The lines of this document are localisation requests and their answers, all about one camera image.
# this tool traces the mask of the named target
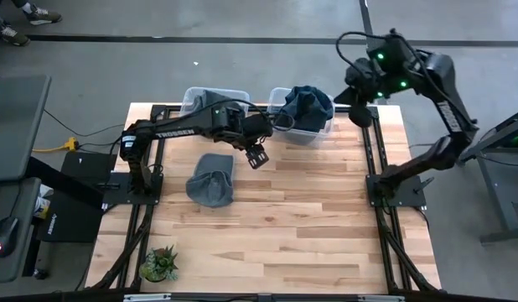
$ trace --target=clear plastic bin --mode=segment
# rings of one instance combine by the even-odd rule
[[[291,92],[291,89],[287,88],[274,88],[270,92],[270,97],[268,99],[268,108],[267,111],[269,113],[279,112],[279,109],[285,105],[285,96],[287,96]],[[335,111],[334,98],[328,95]],[[283,142],[294,143],[301,146],[309,146],[312,148],[319,148],[320,144],[327,138],[332,130],[334,129],[334,116],[326,121],[324,128],[321,129],[318,133],[313,133],[309,131],[292,129],[287,132],[278,131],[274,129],[273,139],[280,140]]]
[[[190,87],[184,93],[183,104],[181,105],[181,111],[179,112],[179,116],[187,115],[192,112],[194,105],[194,99],[196,96],[201,96],[203,91],[213,91],[222,96],[227,96],[230,98],[234,98],[242,101],[250,101],[250,95],[245,91],[233,91],[228,89],[218,89],[218,88],[205,88],[205,87]],[[248,113],[248,105],[244,103],[238,103],[243,109],[244,112]]]

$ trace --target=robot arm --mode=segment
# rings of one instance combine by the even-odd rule
[[[334,100],[352,106],[352,122],[369,127],[371,116],[365,108],[368,102],[413,89],[434,103],[449,131],[449,135],[440,138],[426,153],[384,169],[377,188],[384,196],[392,197],[403,180],[429,169],[452,168],[479,129],[458,95],[451,57],[414,50],[394,30],[372,42],[367,49],[370,60],[360,58],[353,63],[346,71],[345,82],[349,87]]]
[[[148,145],[153,140],[201,135],[216,142],[226,142],[246,151],[253,169],[268,161],[264,148],[257,143],[272,136],[272,124],[262,114],[245,117],[240,107],[223,106],[222,102],[184,117],[160,121],[138,120],[122,133],[120,157],[128,162],[134,194],[149,194],[151,171],[143,163]]]

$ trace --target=white label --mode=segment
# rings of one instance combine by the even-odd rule
[[[192,135],[195,134],[194,130],[176,130],[176,131],[170,131],[167,133],[157,133],[157,138],[176,138],[180,136],[185,135]]]
[[[449,128],[453,132],[462,132],[460,125],[458,124],[457,118],[454,116],[453,110],[449,106],[447,101],[436,103],[438,105],[438,109],[445,118],[445,122],[449,125]]]
[[[47,231],[47,234],[52,235],[52,231],[54,230],[54,224],[56,223],[56,218],[58,216],[56,214],[52,215],[52,220],[50,221],[49,230]]]
[[[134,142],[136,140],[135,136],[126,136],[122,138],[122,142]]]

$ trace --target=wooden tabletop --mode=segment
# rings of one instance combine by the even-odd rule
[[[126,127],[148,118],[152,105],[131,104]],[[408,160],[400,108],[378,106],[378,110],[389,163]],[[163,195],[155,208],[148,246],[175,245],[179,280],[144,281],[142,291],[385,293],[375,212],[366,200],[368,172],[361,130],[346,113],[337,113],[334,123],[321,149],[267,140],[264,147],[270,161],[259,170],[226,143],[201,137],[166,140]],[[199,206],[185,193],[185,182],[205,153],[235,155],[235,201],[227,207]],[[128,167],[119,159],[116,170]],[[103,217],[86,286],[99,281],[122,252],[130,212],[130,206],[117,206]],[[408,255],[439,287],[425,221],[413,209],[398,212]],[[127,283],[136,257],[134,253]],[[400,284],[396,257],[392,261]]]

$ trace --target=computer mouse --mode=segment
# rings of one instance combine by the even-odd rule
[[[0,258],[9,256],[17,245],[18,219],[4,218],[0,221]]]

